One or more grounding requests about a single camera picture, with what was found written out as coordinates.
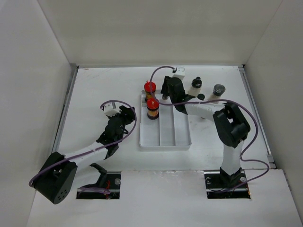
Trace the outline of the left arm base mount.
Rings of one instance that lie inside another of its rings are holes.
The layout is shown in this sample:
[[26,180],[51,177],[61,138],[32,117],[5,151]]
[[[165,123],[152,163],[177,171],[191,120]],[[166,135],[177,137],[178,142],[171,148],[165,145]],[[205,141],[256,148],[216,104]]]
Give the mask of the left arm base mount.
[[120,199],[121,172],[109,172],[97,163],[90,167],[95,168],[99,177],[95,183],[81,186],[77,189],[78,200],[118,200]]

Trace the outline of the white powder shaker bottle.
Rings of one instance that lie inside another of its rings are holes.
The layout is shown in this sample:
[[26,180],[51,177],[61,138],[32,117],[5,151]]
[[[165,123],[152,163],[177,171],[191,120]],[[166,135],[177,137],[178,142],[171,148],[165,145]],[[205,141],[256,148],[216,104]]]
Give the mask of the white powder shaker bottle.
[[201,91],[201,87],[202,87],[202,81],[200,77],[196,77],[195,79],[192,80],[191,82],[191,87],[188,90],[188,94],[190,96],[194,96],[197,97],[198,94]]

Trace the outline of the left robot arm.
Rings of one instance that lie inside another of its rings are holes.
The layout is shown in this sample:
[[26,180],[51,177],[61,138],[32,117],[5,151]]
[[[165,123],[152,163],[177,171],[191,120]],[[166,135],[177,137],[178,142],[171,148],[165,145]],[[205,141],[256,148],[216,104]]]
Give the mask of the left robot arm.
[[91,184],[78,188],[77,194],[111,194],[107,170],[97,162],[115,154],[119,143],[131,134],[126,126],[136,125],[137,116],[135,108],[126,103],[116,109],[115,104],[111,102],[103,105],[101,109],[108,117],[108,122],[100,137],[81,150],[65,155],[59,152],[52,153],[37,175],[30,180],[30,187],[45,196],[52,204],[58,204],[67,197],[72,189],[76,173],[88,166],[95,168],[98,172],[91,175]]

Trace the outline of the small dark spice bottle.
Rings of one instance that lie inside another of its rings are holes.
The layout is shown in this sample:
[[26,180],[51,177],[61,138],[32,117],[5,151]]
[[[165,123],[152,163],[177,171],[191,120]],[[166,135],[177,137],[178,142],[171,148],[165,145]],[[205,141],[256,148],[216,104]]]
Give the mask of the small dark spice bottle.
[[168,96],[166,96],[166,95],[162,95],[162,100],[168,100]]

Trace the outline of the small red spice bottle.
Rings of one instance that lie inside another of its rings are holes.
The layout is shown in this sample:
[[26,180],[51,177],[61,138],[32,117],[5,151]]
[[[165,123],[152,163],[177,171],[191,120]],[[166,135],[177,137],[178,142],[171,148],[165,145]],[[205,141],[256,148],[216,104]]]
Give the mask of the small red spice bottle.
[[204,95],[204,94],[198,94],[197,98],[198,98],[199,100],[204,101],[205,95]]

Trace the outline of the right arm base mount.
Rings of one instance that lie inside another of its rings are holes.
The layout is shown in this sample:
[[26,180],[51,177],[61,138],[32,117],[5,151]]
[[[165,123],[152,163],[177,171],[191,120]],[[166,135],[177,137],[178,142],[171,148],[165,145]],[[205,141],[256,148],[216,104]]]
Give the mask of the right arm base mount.
[[228,181],[219,171],[204,172],[206,196],[208,199],[250,199],[250,190],[248,184],[239,184],[245,182],[245,171],[235,177],[235,179]]

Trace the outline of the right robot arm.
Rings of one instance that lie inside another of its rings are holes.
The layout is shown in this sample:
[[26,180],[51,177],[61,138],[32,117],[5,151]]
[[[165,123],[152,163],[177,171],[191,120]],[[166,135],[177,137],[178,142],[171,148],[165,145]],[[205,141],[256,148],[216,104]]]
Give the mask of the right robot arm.
[[236,104],[201,103],[200,99],[185,93],[182,80],[166,76],[161,92],[169,98],[176,110],[212,121],[223,143],[223,162],[220,167],[220,183],[224,188],[235,185],[240,178],[240,154],[245,139],[250,132],[250,125]]

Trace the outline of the red-lid chili sauce jar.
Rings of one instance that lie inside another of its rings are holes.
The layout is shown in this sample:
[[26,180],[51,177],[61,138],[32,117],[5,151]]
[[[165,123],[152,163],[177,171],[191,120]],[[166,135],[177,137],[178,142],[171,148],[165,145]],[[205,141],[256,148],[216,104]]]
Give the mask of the red-lid chili sauce jar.
[[153,98],[153,94],[156,91],[156,84],[154,82],[147,81],[144,84],[144,91],[145,91],[145,101],[150,98]]

